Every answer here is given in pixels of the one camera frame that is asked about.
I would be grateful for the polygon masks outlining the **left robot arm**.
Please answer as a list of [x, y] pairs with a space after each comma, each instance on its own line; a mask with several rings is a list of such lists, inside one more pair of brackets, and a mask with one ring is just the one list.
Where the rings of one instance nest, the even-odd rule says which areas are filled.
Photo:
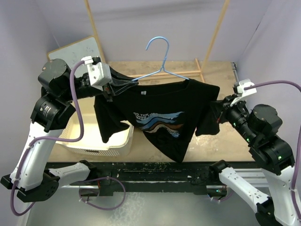
[[82, 160], [60, 169], [46, 167], [49, 156], [69, 119], [80, 114], [78, 100], [87, 97], [114, 96], [138, 84], [132, 78], [113, 70], [99, 57], [85, 57], [79, 65], [88, 72], [75, 77], [77, 66], [69, 67], [62, 59], [52, 59], [43, 66], [38, 80], [41, 97], [31, 114], [30, 132], [14, 171], [1, 178], [1, 184], [11, 190], [11, 197], [22, 202], [43, 202], [58, 188], [78, 181], [91, 185], [96, 181], [98, 169]]

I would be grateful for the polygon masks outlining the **light blue wire hanger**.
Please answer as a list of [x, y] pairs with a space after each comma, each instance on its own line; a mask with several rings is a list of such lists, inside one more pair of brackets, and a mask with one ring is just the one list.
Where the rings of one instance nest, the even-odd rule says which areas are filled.
[[151, 43], [155, 40], [164, 40], [166, 42], [166, 51], [165, 51], [165, 55], [164, 55], [164, 58], [163, 58], [163, 61], [162, 61], [162, 64], [161, 64], [161, 67], [159, 70], [155, 71], [155, 72], [152, 72], [152, 73], [149, 73], [149, 74], [146, 74], [146, 75], [143, 75], [143, 76], [139, 76], [137, 78], [134, 78], [132, 79], [132, 81], [138, 81], [140, 79], [144, 79], [146, 77], [149, 77], [149, 76], [152, 76], [152, 75], [155, 75], [155, 74], [159, 74], [160, 72], [165, 72], [169, 75], [173, 75], [173, 76], [176, 76], [176, 77], [179, 77], [179, 78], [182, 78], [182, 79], [185, 79], [185, 80], [189, 80], [189, 78], [187, 77], [184, 77], [182, 75], [179, 75], [179, 74], [176, 74], [176, 73], [173, 73], [173, 72], [170, 72], [170, 71], [167, 71], [165, 69], [165, 64], [166, 64], [166, 60], [167, 60], [167, 55], [168, 55], [168, 52], [169, 52], [169, 47], [170, 47], [170, 44], [169, 44], [169, 41], [167, 40], [167, 38], [163, 37], [163, 36], [157, 36], [157, 37], [154, 37], [152, 39], [149, 40], [145, 50], [148, 50], [149, 46], [151, 45]]

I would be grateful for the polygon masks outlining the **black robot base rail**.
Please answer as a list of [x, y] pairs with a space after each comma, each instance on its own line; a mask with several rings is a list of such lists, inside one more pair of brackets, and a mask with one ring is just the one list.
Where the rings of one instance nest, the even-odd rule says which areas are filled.
[[86, 179], [72, 179], [71, 186], [100, 186], [101, 196], [114, 192], [193, 193], [222, 188], [208, 162], [93, 162]]

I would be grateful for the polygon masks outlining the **black printed t shirt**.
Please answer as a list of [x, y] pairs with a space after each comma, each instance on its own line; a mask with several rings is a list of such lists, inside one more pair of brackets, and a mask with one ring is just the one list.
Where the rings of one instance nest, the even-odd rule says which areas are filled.
[[165, 156], [182, 162], [193, 136], [216, 135], [219, 125], [208, 118], [209, 105], [220, 87], [194, 79], [134, 86], [107, 102], [96, 96], [94, 109], [101, 138], [128, 129], [132, 124]]

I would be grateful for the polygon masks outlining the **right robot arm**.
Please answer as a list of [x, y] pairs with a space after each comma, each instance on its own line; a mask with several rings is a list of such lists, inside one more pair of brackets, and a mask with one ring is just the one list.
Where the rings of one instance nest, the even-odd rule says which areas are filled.
[[297, 161], [290, 145], [277, 132], [283, 121], [275, 108], [259, 104], [248, 111], [245, 101], [235, 96], [211, 103], [218, 124], [229, 122], [247, 142], [249, 153], [264, 174], [269, 194], [265, 194], [239, 176], [224, 160], [209, 167], [209, 179], [224, 184], [243, 199], [254, 211], [261, 226], [299, 226], [301, 201], [293, 183]]

